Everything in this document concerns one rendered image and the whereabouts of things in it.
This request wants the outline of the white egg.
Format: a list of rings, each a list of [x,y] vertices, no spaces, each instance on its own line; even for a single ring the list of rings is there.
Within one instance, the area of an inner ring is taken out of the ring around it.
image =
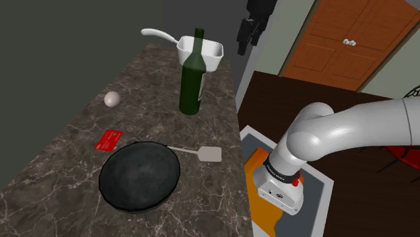
[[[104,103],[107,107],[115,107],[120,103],[120,94],[115,91],[108,92],[104,96]]]

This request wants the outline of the grey spatula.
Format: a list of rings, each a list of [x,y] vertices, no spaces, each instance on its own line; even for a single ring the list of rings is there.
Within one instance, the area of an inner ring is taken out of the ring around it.
[[[201,146],[197,151],[172,146],[168,146],[168,148],[176,151],[195,154],[202,162],[220,162],[222,160],[220,147]]]

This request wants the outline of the red chair with black frame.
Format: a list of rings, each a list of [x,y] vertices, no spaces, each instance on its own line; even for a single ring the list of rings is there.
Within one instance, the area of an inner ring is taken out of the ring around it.
[[[413,88],[403,98],[417,97],[420,96],[420,86]],[[420,145],[394,145],[394,146],[380,146],[377,150],[384,149],[392,157],[393,161],[379,169],[376,174],[391,167],[397,163],[403,163],[409,167],[420,170]],[[411,180],[409,183],[414,183],[420,180],[420,176]]]

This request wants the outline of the orange grey patterned robot stand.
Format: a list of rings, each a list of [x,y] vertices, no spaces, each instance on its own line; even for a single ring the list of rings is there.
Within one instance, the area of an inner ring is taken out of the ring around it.
[[[240,131],[242,154],[246,161],[261,147],[271,151],[276,143],[262,133],[246,126]],[[309,164],[302,167],[304,177],[304,204],[295,215],[288,213],[275,223],[275,237],[322,237],[332,195],[334,181]]]

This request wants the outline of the orange wooden double door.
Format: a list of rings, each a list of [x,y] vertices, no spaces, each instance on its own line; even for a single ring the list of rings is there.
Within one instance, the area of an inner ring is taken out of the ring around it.
[[[358,90],[417,23],[406,0],[316,0],[283,76]]]

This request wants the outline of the black round pan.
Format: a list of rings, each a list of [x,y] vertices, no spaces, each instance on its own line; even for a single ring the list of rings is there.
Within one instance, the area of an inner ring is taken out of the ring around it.
[[[180,178],[178,156],[166,145],[134,142],[104,163],[98,178],[104,200],[126,213],[145,213],[168,200]]]

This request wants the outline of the dark green glass bottle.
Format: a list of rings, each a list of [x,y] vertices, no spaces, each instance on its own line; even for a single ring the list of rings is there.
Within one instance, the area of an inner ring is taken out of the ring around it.
[[[199,111],[198,97],[201,80],[206,72],[206,65],[201,54],[204,33],[202,28],[195,29],[192,53],[182,65],[179,109],[187,115],[194,115]]]

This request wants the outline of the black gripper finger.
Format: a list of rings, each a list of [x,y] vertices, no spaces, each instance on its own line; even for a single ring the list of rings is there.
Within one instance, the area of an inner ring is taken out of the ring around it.
[[[250,44],[252,46],[256,46],[258,44],[258,41],[260,39],[261,34],[266,30],[267,28],[268,20],[259,20],[255,21],[254,23],[254,31],[251,36]]]
[[[241,56],[245,55],[246,47],[252,36],[253,27],[254,27],[253,19],[243,19],[240,24],[236,41],[238,42],[238,54]]]

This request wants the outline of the red card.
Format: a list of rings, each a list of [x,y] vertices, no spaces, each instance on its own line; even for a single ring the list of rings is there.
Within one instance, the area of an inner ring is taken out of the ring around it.
[[[94,149],[101,151],[112,151],[119,139],[121,138],[123,132],[108,129],[100,138],[99,142],[95,145]]]

